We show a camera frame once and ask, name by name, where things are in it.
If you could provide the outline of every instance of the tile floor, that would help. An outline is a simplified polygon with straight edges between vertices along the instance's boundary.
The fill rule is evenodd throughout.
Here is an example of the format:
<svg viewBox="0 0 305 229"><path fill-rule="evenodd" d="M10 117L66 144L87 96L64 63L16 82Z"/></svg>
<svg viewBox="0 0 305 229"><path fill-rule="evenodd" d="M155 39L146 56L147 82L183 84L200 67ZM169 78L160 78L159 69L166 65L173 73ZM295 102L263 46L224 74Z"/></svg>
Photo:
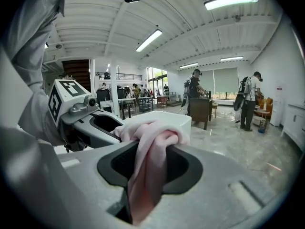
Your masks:
<svg viewBox="0 0 305 229"><path fill-rule="evenodd" d="M155 110L186 114L186 108L180 106ZM298 147L287 136L280 137L281 128L269 124L266 133L261 134L253 125L253 132L245 132L235 123L232 106L218 106L217 117L214 117L213 110L206 131L203 126L204 123L193 122L191 146L234 159L268 184L276 194L287 188L298 168L299 153ZM62 146L56 147L55 151L66 152Z"/></svg>

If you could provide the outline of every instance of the trash can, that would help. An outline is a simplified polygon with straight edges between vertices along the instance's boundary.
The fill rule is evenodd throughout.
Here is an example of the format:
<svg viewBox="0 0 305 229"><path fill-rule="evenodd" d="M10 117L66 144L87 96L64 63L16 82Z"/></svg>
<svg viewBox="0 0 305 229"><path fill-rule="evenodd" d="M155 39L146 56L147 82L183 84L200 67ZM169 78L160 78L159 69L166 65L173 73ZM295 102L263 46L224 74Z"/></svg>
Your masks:
<svg viewBox="0 0 305 229"><path fill-rule="evenodd" d="M265 133L266 128L267 128L267 121L266 120L261 120L259 122L258 132Z"/></svg>

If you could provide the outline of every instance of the black shirt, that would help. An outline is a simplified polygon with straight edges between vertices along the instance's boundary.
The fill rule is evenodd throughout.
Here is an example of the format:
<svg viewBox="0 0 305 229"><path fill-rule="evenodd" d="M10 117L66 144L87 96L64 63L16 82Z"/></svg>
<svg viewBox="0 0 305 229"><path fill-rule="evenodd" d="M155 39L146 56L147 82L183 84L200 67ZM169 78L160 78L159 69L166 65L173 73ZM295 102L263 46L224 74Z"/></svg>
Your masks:
<svg viewBox="0 0 305 229"><path fill-rule="evenodd" d="M199 97L199 93L197 91L197 86L199 86L199 79L195 77L191 77L190 79L190 96L191 97Z"/></svg>

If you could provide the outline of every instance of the man in black shirt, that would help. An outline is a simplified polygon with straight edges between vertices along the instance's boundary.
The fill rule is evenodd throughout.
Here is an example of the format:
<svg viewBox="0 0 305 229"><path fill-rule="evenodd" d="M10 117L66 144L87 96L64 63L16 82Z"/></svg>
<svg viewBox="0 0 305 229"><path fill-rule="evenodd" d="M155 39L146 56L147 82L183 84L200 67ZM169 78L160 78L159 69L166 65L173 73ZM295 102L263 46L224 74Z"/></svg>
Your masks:
<svg viewBox="0 0 305 229"><path fill-rule="evenodd" d="M204 88L199 85L200 70L195 69L193 76L190 79L190 93L189 98L197 98L200 96L198 90L205 92ZM187 107L187 115L190 115L190 102Z"/></svg>

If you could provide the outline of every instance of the wooden stool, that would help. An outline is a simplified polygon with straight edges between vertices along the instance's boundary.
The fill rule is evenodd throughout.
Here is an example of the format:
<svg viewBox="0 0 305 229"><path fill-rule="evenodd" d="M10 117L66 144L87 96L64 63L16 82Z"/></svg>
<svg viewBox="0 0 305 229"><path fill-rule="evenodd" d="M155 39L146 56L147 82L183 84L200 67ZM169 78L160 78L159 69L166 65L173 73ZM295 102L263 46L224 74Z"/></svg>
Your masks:
<svg viewBox="0 0 305 229"><path fill-rule="evenodd" d="M217 103L213 103L213 105L212 105L212 109L214 109L215 110L215 118L216 118L216 116L217 116L217 114L216 114L216 112L218 113L218 104Z"/></svg>

